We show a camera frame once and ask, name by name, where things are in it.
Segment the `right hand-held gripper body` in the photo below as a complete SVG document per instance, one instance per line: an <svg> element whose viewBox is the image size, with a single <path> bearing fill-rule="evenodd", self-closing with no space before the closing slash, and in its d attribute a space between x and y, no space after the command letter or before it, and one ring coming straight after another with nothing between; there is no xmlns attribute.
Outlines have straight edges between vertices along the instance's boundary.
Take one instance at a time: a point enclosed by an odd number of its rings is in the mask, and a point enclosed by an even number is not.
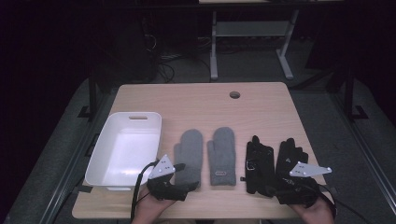
<svg viewBox="0 0 396 224"><path fill-rule="evenodd" d="M321 167L298 161L289 171L278 172L276 197L280 204L313 205L322 195L316 175L330 174L330 167Z"/></svg>

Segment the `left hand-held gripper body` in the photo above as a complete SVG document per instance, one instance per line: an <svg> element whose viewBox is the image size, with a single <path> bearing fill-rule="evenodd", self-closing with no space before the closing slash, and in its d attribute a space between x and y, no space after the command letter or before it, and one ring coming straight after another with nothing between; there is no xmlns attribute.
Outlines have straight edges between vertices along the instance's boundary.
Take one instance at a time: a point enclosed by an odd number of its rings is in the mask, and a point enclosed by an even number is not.
<svg viewBox="0 0 396 224"><path fill-rule="evenodd" d="M175 173L174 164L167 155L164 155L148 175L147 187L150 194L160 201L184 201L187 191L182 188L182 185L177 186L171 183Z"/></svg>

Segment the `plain grey mitten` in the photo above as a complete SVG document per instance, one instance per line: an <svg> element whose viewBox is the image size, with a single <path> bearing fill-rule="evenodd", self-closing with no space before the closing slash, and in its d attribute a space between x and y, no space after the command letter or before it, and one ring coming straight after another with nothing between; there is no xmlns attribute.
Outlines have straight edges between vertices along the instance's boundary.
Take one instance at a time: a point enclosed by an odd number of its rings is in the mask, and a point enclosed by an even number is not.
<svg viewBox="0 0 396 224"><path fill-rule="evenodd" d="M176 164L185 164L185 168L176 173L176 185L201 183L203 136L198 130L187 130L181 135L180 142L174 146L174 159Z"/></svg>

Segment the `white plastic bin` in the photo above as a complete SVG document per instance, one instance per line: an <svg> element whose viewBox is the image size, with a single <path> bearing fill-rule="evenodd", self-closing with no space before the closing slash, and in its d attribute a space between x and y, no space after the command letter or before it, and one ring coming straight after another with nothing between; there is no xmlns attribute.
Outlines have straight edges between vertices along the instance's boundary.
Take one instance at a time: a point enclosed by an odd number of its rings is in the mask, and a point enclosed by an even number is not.
<svg viewBox="0 0 396 224"><path fill-rule="evenodd" d="M156 112L111 114L94 146L85 181L109 190L131 190L138 175L156 161L162 117Z"/></svg>

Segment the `grey mitten with label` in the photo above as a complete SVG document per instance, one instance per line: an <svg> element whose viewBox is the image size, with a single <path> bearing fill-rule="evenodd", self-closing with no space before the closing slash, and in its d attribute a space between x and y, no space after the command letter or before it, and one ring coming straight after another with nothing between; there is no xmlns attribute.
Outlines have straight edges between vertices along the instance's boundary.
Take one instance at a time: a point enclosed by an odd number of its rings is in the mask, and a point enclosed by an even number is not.
<svg viewBox="0 0 396 224"><path fill-rule="evenodd" d="M235 186L235 141L233 130L221 127L206 143L212 186Z"/></svg>

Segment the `black glove with buckle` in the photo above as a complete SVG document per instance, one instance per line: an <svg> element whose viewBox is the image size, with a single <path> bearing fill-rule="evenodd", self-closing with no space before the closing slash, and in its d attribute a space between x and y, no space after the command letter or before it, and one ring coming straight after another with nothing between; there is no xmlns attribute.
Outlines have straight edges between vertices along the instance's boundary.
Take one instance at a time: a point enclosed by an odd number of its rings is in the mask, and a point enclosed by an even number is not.
<svg viewBox="0 0 396 224"><path fill-rule="evenodd" d="M259 193L269 198L275 196L274 150L262 144L257 135L247 143L245 176L241 180L246 182L249 194Z"/></svg>

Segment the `person's left hand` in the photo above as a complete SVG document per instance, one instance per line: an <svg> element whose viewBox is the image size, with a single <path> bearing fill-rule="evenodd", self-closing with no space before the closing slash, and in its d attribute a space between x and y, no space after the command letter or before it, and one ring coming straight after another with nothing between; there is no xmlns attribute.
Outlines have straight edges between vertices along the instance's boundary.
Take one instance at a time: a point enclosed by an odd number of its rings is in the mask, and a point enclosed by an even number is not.
<svg viewBox="0 0 396 224"><path fill-rule="evenodd" d="M138 203L131 224L153 224L174 203L175 201L171 200L159 201L150 194L147 188L143 188L139 192Z"/></svg>

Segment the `person's right hand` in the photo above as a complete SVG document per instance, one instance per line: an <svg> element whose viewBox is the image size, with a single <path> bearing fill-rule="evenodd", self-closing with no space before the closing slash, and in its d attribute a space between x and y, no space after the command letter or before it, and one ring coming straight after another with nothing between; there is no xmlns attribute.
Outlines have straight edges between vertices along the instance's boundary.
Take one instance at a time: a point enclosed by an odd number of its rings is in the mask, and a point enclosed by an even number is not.
<svg viewBox="0 0 396 224"><path fill-rule="evenodd" d="M331 208L320 198L311 207L305 208L302 204L290 204L290 208L305 224L334 224Z"/></svg>

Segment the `black metal stand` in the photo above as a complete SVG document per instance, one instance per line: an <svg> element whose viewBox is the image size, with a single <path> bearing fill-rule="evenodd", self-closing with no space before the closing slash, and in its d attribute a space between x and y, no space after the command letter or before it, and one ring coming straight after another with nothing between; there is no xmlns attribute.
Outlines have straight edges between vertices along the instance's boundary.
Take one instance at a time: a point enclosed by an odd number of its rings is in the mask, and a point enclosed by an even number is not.
<svg viewBox="0 0 396 224"><path fill-rule="evenodd" d="M100 98L104 94L110 93L113 82L109 73L104 71L92 71L88 78L89 104L84 105L79 113L79 118L86 118L92 121L99 110Z"/></svg>
<svg viewBox="0 0 396 224"><path fill-rule="evenodd" d="M351 122L354 122L356 119L368 119L367 114L361 105L354 105L354 73L352 66L350 64L345 65L344 67L344 81L345 81L345 89L344 89L344 106L343 110L347 117L347 119Z"/></svg>

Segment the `white metal desk frame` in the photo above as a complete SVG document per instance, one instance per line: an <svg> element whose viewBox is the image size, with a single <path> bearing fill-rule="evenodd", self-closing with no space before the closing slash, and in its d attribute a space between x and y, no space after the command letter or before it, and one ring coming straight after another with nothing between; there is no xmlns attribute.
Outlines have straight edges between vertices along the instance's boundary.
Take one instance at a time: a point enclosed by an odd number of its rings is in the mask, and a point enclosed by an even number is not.
<svg viewBox="0 0 396 224"><path fill-rule="evenodd" d="M320 7L331 7L343 4L345 0L199 0L202 6L227 6L241 9L242 7L290 7L291 13L286 20L265 19L264 21L219 21L218 10L212 12L211 49L209 55L210 79L219 78L217 41L219 37L281 37L282 45L276 49L276 57L287 80L293 80L294 75L287 60L287 51L295 33L295 27L300 20L302 10Z"/></svg>

